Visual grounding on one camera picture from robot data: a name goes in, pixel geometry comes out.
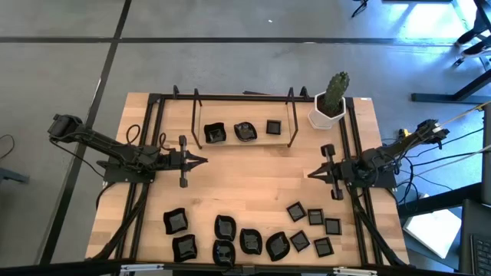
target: black shallow bowl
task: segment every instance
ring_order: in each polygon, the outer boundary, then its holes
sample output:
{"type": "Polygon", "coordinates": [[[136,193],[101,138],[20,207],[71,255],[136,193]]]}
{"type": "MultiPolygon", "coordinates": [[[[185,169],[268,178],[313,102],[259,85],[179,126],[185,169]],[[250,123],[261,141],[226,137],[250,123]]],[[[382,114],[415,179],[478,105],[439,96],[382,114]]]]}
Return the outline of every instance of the black shallow bowl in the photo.
{"type": "Polygon", "coordinates": [[[172,240],[174,262],[183,262],[198,257],[194,235],[184,235],[172,240]]]}
{"type": "Polygon", "coordinates": [[[205,138],[207,143],[217,143],[227,140],[224,123],[205,125],[205,138]]]}
{"type": "Polygon", "coordinates": [[[261,234],[255,229],[242,229],[240,231],[240,248],[246,254],[260,255],[262,252],[261,234]]]}
{"type": "Polygon", "coordinates": [[[215,235],[218,239],[233,242],[236,238],[236,221],[227,215],[217,215],[215,219],[215,235]]]}
{"type": "Polygon", "coordinates": [[[216,265],[232,267],[236,263],[236,249],[231,241],[213,243],[213,261],[216,265]]]}
{"type": "Polygon", "coordinates": [[[236,132],[237,138],[242,142],[258,139],[258,133],[250,122],[237,123],[233,126],[233,130],[236,132]]]}
{"type": "Polygon", "coordinates": [[[172,235],[187,229],[186,210],[178,208],[163,213],[163,223],[166,225],[166,234],[172,235]]]}
{"type": "Polygon", "coordinates": [[[290,243],[284,232],[278,232],[266,241],[266,251],[271,261],[279,261],[290,252],[290,243]]]}

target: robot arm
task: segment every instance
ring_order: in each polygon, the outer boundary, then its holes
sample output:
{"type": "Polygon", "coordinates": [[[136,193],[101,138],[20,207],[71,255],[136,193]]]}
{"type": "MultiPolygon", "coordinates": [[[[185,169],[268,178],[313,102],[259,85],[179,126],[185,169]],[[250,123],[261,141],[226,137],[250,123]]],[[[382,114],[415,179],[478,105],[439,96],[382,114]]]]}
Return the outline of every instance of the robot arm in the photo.
{"type": "Polygon", "coordinates": [[[78,142],[108,155],[108,161],[97,161],[97,164],[106,169],[104,181],[107,182],[152,182],[156,171],[180,170],[180,186],[185,188],[186,173],[208,162],[208,159],[194,156],[186,150],[184,135],[179,137],[180,151],[170,149],[168,154],[162,154],[161,148],[157,146],[119,143],[85,126],[80,118],[70,115],[54,116],[48,133],[53,143],[78,142]]]}

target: black square dish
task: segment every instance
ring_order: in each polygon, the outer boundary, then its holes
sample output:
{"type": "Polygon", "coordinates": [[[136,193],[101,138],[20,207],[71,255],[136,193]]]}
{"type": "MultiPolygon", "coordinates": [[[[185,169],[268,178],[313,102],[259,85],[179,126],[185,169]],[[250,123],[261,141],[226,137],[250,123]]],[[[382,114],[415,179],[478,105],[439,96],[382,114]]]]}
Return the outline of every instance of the black square dish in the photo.
{"type": "Polygon", "coordinates": [[[323,225],[324,213],[322,209],[309,209],[308,212],[308,224],[310,225],[323,225]]]}
{"type": "Polygon", "coordinates": [[[266,241],[266,251],[271,261],[279,261],[290,252],[290,243],[284,232],[278,232],[266,241]]]}
{"type": "Polygon", "coordinates": [[[339,218],[326,218],[325,233],[328,235],[341,235],[341,220],[339,218]]]}
{"type": "Polygon", "coordinates": [[[236,263],[236,249],[231,241],[215,241],[213,261],[216,265],[232,267],[236,263]]]}
{"type": "Polygon", "coordinates": [[[266,133],[275,135],[282,134],[282,122],[278,120],[267,120],[266,133]]]}
{"type": "Polygon", "coordinates": [[[194,235],[184,235],[172,240],[174,262],[183,262],[198,256],[194,235]]]}
{"type": "Polygon", "coordinates": [[[224,123],[205,125],[205,138],[207,143],[217,143],[227,140],[224,123]]]}
{"type": "Polygon", "coordinates": [[[172,235],[187,229],[186,210],[178,208],[163,213],[163,223],[166,225],[166,234],[172,235]]]}
{"type": "Polygon", "coordinates": [[[302,207],[302,204],[300,204],[300,202],[297,202],[294,205],[291,205],[286,210],[290,214],[290,217],[292,217],[293,222],[296,222],[299,219],[301,219],[301,218],[303,218],[303,217],[306,216],[305,210],[302,207]]]}
{"type": "Polygon", "coordinates": [[[320,238],[314,241],[315,250],[317,251],[317,256],[324,257],[334,254],[332,250],[331,240],[329,237],[320,238]]]}
{"type": "Polygon", "coordinates": [[[242,229],[240,231],[240,248],[246,254],[260,255],[262,252],[261,234],[255,229],[242,229]]]}
{"type": "Polygon", "coordinates": [[[290,241],[292,241],[292,244],[295,247],[295,249],[297,249],[297,252],[306,249],[310,245],[307,236],[302,230],[297,234],[293,235],[290,238],[290,241]]]}
{"type": "Polygon", "coordinates": [[[217,215],[215,219],[215,235],[219,239],[233,242],[236,238],[236,221],[227,215],[217,215]]]}

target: wooden table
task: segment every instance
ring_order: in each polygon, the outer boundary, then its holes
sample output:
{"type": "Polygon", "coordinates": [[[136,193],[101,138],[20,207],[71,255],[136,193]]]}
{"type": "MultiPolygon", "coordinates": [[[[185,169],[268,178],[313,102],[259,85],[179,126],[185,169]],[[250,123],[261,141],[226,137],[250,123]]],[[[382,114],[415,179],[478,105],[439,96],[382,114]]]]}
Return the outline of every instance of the wooden table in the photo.
{"type": "MultiPolygon", "coordinates": [[[[117,140],[125,141],[127,128],[134,123],[142,124],[149,94],[130,93],[124,107],[117,140]]],[[[263,102],[212,101],[204,100],[203,106],[219,105],[260,106],[263,102]]],[[[237,223],[236,264],[255,265],[360,265],[354,216],[351,200],[344,187],[344,200],[331,199],[332,185],[307,175],[317,169],[325,158],[320,146],[332,143],[336,149],[334,161],[343,158],[339,125],[331,130],[314,130],[308,122],[307,114],[313,103],[296,103],[298,116],[298,135],[291,148],[286,146],[211,146],[198,149],[190,132],[192,100],[166,100],[161,131],[167,134],[166,146],[179,148],[178,136],[186,135],[187,149],[208,158],[209,162],[196,167],[188,173],[189,187],[179,187],[178,171],[159,172],[151,184],[144,223],[138,249],[138,261],[173,261],[172,240],[186,234],[196,236],[198,258],[189,263],[212,264],[212,246],[216,240],[213,223],[217,215],[230,215],[237,223]],[[325,217],[341,219],[343,235],[330,235],[334,254],[319,258],[313,241],[326,236],[323,226],[308,225],[308,218],[293,222],[286,207],[300,201],[306,209],[323,209],[325,217]],[[184,232],[166,235],[163,213],[179,207],[186,209],[189,228],[184,232]],[[292,246],[288,255],[280,261],[271,262],[263,246],[261,255],[246,255],[239,245],[241,228],[255,228],[263,238],[263,244],[274,233],[284,231],[291,237],[304,230],[311,245],[298,253],[292,246]]],[[[354,98],[358,127],[363,150],[380,146],[374,106],[370,98],[354,98]]],[[[157,109],[153,108],[150,121],[150,138],[155,124],[157,109]]],[[[354,142],[348,113],[346,124],[351,152],[354,142]]],[[[87,257],[97,254],[121,224],[129,185],[118,183],[101,197],[97,210],[87,257]]],[[[394,199],[385,189],[371,189],[377,228],[397,256],[408,262],[402,230],[394,199]]],[[[374,263],[371,240],[365,229],[365,242],[368,259],[374,263]]],[[[133,229],[128,231],[124,257],[129,255],[133,229]]]]}

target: concrete floor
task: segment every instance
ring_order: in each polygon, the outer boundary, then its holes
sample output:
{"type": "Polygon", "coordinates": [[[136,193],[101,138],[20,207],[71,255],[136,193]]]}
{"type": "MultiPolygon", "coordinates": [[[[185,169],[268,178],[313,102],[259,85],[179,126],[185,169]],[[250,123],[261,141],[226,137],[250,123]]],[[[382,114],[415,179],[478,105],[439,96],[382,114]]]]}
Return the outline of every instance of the concrete floor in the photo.
{"type": "MultiPolygon", "coordinates": [[[[2,1],[0,36],[112,36],[123,3],[2,1]]],[[[457,38],[465,31],[463,23],[472,26],[475,12],[472,5],[462,5],[464,18],[460,18],[452,4],[371,0],[366,11],[350,18],[357,6],[358,2],[344,0],[134,1],[123,35],[457,38]]],[[[2,267],[29,265],[36,260],[71,159],[48,142],[46,130],[56,113],[85,117],[107,50],[107,44],[0,44],[0,135],[10,133],[16,139],[15,151],[0,166],[31,176],[28,185],[7,181],[0,186],[2,267]]],[[[176,84],[183,93],[197,87],[200,93],[252,90],[286,94],[294,87],[297,94],[305,85],[314,95],[326,88],[333,74],[347,71],[351,78],[347,95],[374,98],[381,135],[394,138],[399,128],[413,130],[425,119],[444,121],[470,108],[410,101],[413,92],[455,93],[484,72],[478,59],[450,68],[458,56],[452,47],[418,45],[120,44],[94,129],[115,136],[128,92],[169,93],[176,84]]],[[[490,92],[485,87],[479,93],[490,92]]],[[[482,127],[481,117],[473,113],[450,123],[449,139],[482,127]]],[[[477,133],[414,162],[481,146],[482,134],[477,133]]],[[[6,140],[0,141],[0,152],[8,147],[6,140]]],[[[103,159],[91,150],[86,157],[91,163],[103,159]]],[[[420,171],[430,167],[420,167],[420,171]]],[[[479,181],[480,174],[480,157],[476,156],[425,177],[457,188],[479,181]]],[[[402,172],[397,178],[401,181],[407,176],[402,172]]],[[[414,182],[421,192],[431,195],[446,190],[421,179],[414,182]]],[[[83,259],[100,189],[101,179],[82,166],[54,261],[83,259]]],[[[422,267],[444,269],[424,264],[413,253],[410,259],[422,267]]]]}

